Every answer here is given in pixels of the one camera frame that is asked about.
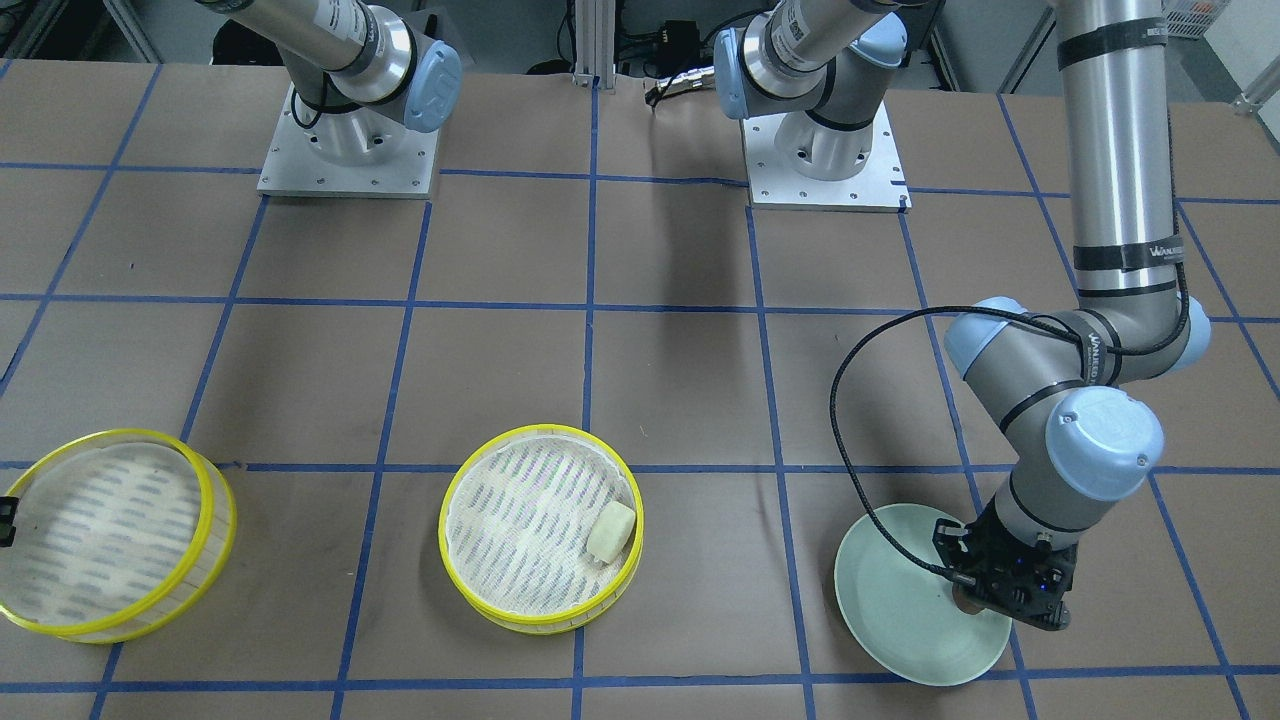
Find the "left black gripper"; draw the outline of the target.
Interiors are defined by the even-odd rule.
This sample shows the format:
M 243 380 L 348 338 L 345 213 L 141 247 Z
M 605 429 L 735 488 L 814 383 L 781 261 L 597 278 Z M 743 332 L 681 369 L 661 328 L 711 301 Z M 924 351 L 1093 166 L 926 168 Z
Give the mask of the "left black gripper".
M 969 527 L 940 518 L 932 542 L 942 577 L 956 585 L 975 585 L 975 566 L 1012 566 L 1021 552 L 1021 542 L 1005 527 L 995 500 Z

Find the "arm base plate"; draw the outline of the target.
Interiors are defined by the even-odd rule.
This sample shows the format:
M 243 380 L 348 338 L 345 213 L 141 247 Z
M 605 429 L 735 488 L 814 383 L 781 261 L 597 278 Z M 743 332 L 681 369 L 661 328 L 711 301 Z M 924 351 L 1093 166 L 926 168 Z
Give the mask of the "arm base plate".
M 367 108 L 316 114 L 288 88 L 257 191 L 293 199 L 429 200 L 439 133 L 406 129 Z
M 913 208 L 888 108 L 855 131 L 795 111 L 740 122 L 751 205 L 782 211 L 892 211 Z

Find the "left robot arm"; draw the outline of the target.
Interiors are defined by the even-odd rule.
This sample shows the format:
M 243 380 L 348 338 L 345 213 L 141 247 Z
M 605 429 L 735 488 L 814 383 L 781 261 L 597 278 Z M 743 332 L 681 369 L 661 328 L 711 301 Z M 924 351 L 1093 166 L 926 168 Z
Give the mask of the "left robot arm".
M 988 548 L 1056 559 L 1132 495 L 1164 451 L 1155 413 L 1124 384 L 1196 363 L 1210 323 L 1190 296 L 1178 229 L 1160 1 L 1056 1 L 1068 128 L 1076 307 L 1032 314 L 1009 299 L 955 307 L 951 364 L 1018 455 L 969 527 L 938 523 L 957 559 L 920 557 L 876 511 L 883 544 L 977 588 Z

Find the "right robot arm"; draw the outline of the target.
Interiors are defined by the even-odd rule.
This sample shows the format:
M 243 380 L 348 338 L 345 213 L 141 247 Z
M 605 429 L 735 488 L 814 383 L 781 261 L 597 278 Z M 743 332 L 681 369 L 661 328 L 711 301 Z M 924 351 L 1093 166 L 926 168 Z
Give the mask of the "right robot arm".
M 259 191 L 426 199 L 463 64 L 445 41 L 362 1 L 207 1 L 273 44 L 292 92 Z

